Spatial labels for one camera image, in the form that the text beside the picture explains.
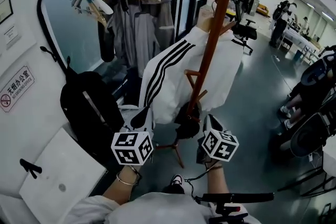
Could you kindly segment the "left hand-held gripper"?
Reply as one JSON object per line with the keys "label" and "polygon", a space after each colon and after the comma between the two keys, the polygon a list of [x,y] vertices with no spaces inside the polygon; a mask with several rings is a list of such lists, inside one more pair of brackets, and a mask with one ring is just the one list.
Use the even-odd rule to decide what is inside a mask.
{"label": "left hand-held gripper", "polygon": [[153,110],[146,106],[114,134],[111,149],[120,165],[143,165],[146,162],[154,151],[153,129]]}

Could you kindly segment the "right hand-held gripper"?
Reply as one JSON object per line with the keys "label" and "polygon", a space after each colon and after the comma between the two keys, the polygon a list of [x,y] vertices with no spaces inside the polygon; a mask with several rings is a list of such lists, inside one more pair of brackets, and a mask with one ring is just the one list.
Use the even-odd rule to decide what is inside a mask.
{"label": "right hand-held gripper", "polygon": [[203,122],[203,136],[199,138],[196,162],[204,164],[206,158],[229,162],[239,147],[236,136],[224,130],[221,122],[212,114],[207,114]]}

